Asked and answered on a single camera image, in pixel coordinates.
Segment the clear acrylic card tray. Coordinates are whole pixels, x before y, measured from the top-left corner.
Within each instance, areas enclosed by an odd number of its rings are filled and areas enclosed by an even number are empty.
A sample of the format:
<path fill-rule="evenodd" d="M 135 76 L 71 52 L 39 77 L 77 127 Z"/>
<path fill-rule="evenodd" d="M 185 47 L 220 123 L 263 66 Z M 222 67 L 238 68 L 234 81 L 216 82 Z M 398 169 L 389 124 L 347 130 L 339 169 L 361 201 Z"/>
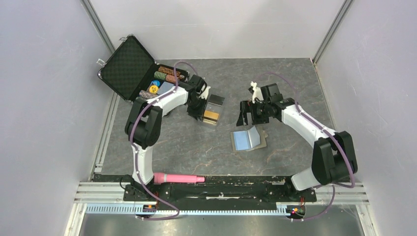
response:
<path fill-rule="evenodd" d="M 205 110 L 220 113 L 220 117 L 219 117 L 219 120 L 220 120 L 220 118 L 222 117 L 223 106 L 218 106 L 218 105 L 207 102 Z M 219 120 L 218 120 L 218 123 L 216 125 L 212 125 L 212 124 L 205 123 L 205 122 L 203 122 L 203 124 L 207 127 L 215 129 L 217 127 L 217 125 L 219 124 Z"/>

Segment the beige card holder wallet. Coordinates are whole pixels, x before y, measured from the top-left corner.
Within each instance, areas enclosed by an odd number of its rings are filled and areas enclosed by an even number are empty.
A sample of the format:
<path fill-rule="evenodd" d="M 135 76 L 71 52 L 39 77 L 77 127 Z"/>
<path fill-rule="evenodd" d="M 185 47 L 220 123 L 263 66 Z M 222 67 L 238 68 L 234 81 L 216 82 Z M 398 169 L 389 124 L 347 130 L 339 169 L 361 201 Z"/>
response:
<path fill-rule="evenodd" d="M 261 126 L 253 126 L 248 130 L 231 132 L 233 152 L 252 151 L 267 146 L 268 134 Z"/>

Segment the pink cylindrical marker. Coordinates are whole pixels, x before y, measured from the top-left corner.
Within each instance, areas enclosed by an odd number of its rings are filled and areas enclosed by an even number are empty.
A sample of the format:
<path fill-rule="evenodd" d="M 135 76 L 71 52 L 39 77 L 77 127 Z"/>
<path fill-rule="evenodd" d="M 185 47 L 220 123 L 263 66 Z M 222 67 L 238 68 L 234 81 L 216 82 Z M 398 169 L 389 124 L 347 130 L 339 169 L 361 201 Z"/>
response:
<path fill-rule="evenodd" d="M 154 173 L 155 183 L 200 183 L 205 182 L 205 177 L 196 175 L 177 175 L 166 173 Z"/>

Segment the gold credit card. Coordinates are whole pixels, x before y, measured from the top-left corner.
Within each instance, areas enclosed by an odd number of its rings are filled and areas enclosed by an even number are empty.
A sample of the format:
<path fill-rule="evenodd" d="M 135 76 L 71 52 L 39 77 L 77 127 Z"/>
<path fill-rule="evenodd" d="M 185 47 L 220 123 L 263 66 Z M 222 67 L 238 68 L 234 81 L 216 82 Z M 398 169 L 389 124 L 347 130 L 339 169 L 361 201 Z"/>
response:
<path fill-rule="evenodd" d="M 203 122 L 216 125 L 218 123 L 220 113 L 205 110 L 203 114 Z"/>

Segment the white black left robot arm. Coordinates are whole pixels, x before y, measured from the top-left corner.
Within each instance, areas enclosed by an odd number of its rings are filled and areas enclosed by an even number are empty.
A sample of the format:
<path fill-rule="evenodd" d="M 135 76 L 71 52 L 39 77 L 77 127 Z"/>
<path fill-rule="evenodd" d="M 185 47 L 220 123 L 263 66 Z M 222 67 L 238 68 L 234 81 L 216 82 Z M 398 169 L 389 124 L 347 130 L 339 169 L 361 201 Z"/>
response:
<path fill-rule="evenodd" d="M 210 86 L 204 78 L 193 75 L 187 82 L 176 82 L 167 92 L 155 98 L 137 98 L 130 111 L 125 133 L 133 151 L 133 179 L 139 183 L 135 193 L 142 200 L 154 196 L 152 170 L 153 146 L 157 143 L 162 118 L 173 109 L 186 105 L 189 116 L 202 120 Z"/>

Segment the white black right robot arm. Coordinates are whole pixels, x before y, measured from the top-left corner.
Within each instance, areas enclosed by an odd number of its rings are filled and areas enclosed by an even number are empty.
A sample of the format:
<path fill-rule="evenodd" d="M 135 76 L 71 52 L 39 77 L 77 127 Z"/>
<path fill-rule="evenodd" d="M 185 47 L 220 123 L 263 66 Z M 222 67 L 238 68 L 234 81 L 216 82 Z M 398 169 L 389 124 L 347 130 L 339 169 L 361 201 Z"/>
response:
<path fill-rule="evenodd" d="M 296 131 L 313 148 L 310 167 L 292 175 L 289 184 L 285 185 L 287 199 L 296 201 L 311 187 L 339 185 L 346 177 L 351 181 L 348 187 L 355 186 L 357 159 L 348 132 L 337 132 L 318 122 L 294 99 L 285 99 L 277 84 L 258 87 L 256 82 L 251 82 L 248 90 L 252 98 L 240 103 L 237 126 L 266 124 L 270 118 L 275 118 Z"/>

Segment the black poker chip case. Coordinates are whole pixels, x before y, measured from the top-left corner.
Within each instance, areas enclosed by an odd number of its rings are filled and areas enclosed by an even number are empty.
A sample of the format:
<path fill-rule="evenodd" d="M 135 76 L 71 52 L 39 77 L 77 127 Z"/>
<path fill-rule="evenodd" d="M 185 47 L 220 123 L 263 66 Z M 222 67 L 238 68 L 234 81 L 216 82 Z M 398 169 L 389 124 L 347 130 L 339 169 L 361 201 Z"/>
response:
<path fill-rule="evenodd" d="M 122 39 L 122 43 L 98 71 L 98 77 L 125 101 L 133 101 L 139 92 L 146 90 L 154 73 L 160 67 L 170 70 L 172 66 L 158 64 L 132 34 Z"/>

